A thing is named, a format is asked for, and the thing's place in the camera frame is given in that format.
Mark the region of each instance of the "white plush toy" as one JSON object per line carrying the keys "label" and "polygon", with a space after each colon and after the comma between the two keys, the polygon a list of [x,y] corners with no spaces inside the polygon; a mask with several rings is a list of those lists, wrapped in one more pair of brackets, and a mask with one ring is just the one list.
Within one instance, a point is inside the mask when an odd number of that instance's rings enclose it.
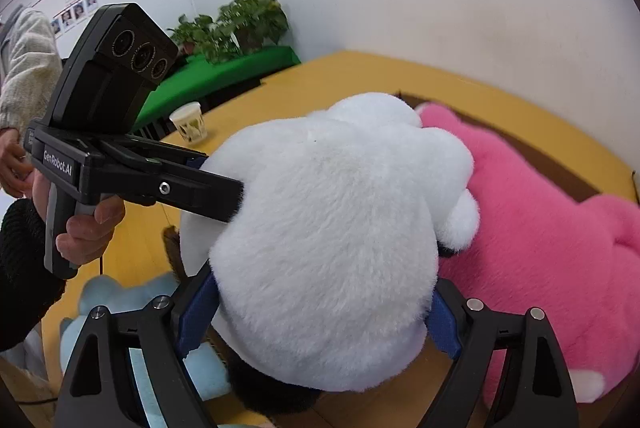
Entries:
{"label": "white plush toy", "polygon": [[478,229],[459,139],[422,128],[394,96],[366,93],[245,128],[202,169],[244,183],[229,224],[184,212],[180,227],[187,274],[209,260],[221,296],[212,324],[243,364],[341,392],[415,359],[438,244],[460,251]]}

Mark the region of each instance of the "hand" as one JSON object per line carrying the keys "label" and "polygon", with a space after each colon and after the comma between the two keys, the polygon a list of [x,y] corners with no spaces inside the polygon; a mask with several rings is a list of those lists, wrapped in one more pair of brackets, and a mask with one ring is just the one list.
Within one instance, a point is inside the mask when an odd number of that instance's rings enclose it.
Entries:
{"label": "hand", "polygon": [[33,172],[33,166],[25,160],[24,148],[18,144],[19,138],[15,128],[0,131],[0,186],[16,199],[30,191],[31,186],[24,179]]}
{"label": "hand", "polygon": [[[42,220],[47,220],[47,204],[51,183],[34,170],[31,198]],[[66,233],[59,234],[56,246],[60,254],[75,265],[84,265],[100,258],[107,249],[113,230],[125,214],[124,202],[120,197],[109,197],[95,208],[94,215],[75,215],[66,221]]]}

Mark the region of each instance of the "person in gray sweater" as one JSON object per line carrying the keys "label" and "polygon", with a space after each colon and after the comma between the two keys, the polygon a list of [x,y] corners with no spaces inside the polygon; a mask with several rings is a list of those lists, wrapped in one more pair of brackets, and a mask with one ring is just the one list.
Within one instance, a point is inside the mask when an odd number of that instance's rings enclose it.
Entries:
{"label": "person in gray sweater", "polygon": [[0,186],[9,195],[30,196],[33,166],[20,139],[41,117],[62,73],[49,18],[19,6],[0,26]]}

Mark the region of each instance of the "black sleeve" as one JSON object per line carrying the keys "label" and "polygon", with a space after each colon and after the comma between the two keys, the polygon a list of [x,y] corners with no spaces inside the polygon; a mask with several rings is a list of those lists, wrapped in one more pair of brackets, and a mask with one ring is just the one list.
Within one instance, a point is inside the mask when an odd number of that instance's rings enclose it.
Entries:
{"label": "black sleeve", "polygon": [[0,227],[0,351],[23,341],[65,290],[44,268],[44,243],[33,202],[15,201]]}

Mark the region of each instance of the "paper cup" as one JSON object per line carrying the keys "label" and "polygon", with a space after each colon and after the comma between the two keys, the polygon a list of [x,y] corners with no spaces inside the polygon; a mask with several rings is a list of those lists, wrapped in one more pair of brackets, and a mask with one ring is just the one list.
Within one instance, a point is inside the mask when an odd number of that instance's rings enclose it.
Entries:
{"label": "paper cup", "polygon": [[207,129],[202,119],[199,102],[180,106],[169,116],[184,141],[191,145],[207,138]]}

